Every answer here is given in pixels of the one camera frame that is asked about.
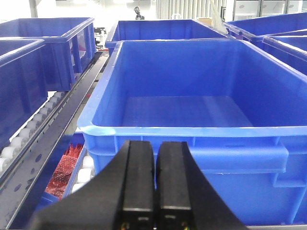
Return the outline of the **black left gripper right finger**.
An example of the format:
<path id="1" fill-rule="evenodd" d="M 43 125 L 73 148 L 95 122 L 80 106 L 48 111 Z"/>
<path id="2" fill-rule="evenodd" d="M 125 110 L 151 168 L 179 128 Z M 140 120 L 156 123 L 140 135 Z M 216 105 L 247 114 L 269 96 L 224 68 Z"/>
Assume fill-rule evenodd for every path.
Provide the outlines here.
<path id="1" fill-rule="evenodd" d="M 156 183 L 157 229 L 247 229 L 204 176 L 186 142 L 161 144 Z"/>

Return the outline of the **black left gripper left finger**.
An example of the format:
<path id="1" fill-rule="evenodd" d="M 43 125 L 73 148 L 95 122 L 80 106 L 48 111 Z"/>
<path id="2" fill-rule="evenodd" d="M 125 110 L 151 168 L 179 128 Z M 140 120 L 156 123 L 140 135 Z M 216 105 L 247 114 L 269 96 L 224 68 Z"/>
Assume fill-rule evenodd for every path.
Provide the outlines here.
<path id="1" fill-rule="evenodd" d="M 30 230 L 151 230 L 154 154 L 149 141 L 126 140 L 110 163 L 61 201 L 38 211 Z"/>

